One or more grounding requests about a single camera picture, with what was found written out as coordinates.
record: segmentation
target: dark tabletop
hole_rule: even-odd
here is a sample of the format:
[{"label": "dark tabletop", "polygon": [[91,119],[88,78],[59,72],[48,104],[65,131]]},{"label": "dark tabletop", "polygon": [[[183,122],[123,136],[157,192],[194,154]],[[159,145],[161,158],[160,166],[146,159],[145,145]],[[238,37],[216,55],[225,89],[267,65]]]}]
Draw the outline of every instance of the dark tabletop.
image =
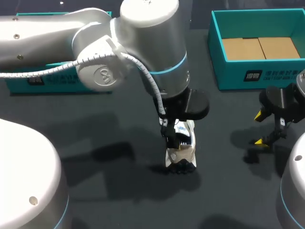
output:
[{"label": "dark tabletop", "polygon": [[0,117],[38,130],[58,150],[73,229],[280,227],[280,176],[305,123],[292,124],[275,153],[251,145],[273,120],[254,121],[258,91],[217,89],[206,36],[192,30],[186,39],[191,87],[205,90],[211,103],[208,116],[195,122],[198,168],[186,176],[163,172],[158,117],[137,73],[108,95],[10,96],[1,81]]}]

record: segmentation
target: teal box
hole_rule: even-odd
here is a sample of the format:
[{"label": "teal box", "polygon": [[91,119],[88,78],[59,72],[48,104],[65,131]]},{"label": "teal box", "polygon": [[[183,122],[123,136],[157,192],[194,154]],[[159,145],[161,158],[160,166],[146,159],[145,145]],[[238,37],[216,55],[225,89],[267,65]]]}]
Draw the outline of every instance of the teal box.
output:
[{"label": "teal box", "polygon": [[[258,37],[290,37],[300,58],[227,60],[222,39]],[[286,87],[305,69],[305,11],[212,11],[208,47],[220,90]]]},{"label": "teal box", "polygon": [[[18,13],[19,15],[58,15],[56,13]],[[63,65],[62,63],[48,64],[37,68],[16,69],[15,73],[35,72]],[[75,68],[71,68],[52,75],[28,79],[5,79],[6,85],[12,94],[43,94],[43,93],[93,93],[79,80]]]}]

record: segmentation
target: white cable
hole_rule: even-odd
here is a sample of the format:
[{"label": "white cable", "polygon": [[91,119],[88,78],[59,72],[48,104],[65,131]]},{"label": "white cable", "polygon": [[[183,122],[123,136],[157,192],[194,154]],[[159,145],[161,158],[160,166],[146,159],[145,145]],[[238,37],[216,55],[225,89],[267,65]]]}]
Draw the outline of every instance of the white cable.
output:
[{"label": "white cable", "polygon": [[[153,92],[154,92],[157,102],[158,102],[159,113],[162,115],[165,115],[165,109],[163,106],[160,90],[159,90],[158,85],[156,84],[155,80],[153,79],[152,75],[147,70],[147,68],[144,66],[143,63],[141,63],[141,61],[134,58],[133,56],[130,56],[129,54],[125,54],[125,53],[121,53],[121,54],[127,60],[130,60],[131,62],[135,63],[139,67],[139,69],[144,73],[144,75],[146,76],[147,80],[149,81],[149,83],[151,84],[151,86],[153,88]],[[75,61],[63,64],[61,66],[43,70],[43,71],[37,71],[37,72],[31,72],[31,73],[0,73],[0,78],[31,78],[31,77],[37,77],[37,76],[44,76],[44,75],[61,72],[61,71],[67,70],[69,68],[83,64],[83,63],[89,63],[94,60],[98,60],[98,59],[102,59],[102,58],[106,58],[106,57],[112,57],[112,56],[115,56],[115,54],[112,52],[105,53],[105,54],[96,54],[92,57],[75,60]]]}]

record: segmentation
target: brown cardboard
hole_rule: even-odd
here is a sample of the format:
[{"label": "brown cardboard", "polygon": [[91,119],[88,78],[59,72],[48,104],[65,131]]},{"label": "brown cardboard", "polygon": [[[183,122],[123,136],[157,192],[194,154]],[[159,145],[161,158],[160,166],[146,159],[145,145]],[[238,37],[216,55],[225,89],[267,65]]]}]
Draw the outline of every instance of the brown cardboard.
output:
[{"label": "brown cardboard", "polygon": [[265,56],[257,38],[222,39],[227,59],[238,60],[264,60]]},{"label": "brown cardboard", "polygon": [[300,58],[290,37],[262,37],[258,40],[266,59]]}]

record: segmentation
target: screw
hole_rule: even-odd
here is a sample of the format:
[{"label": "screw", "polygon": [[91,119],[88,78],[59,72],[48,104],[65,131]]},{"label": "screw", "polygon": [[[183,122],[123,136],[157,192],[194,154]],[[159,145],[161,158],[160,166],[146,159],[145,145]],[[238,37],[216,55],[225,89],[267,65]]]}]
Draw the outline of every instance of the screw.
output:
[{"label": "screw", "polygon": [[38,200],[37,200],[36,197],[30,197],[29,202],[32,205],[37,205],[38,204]]}]

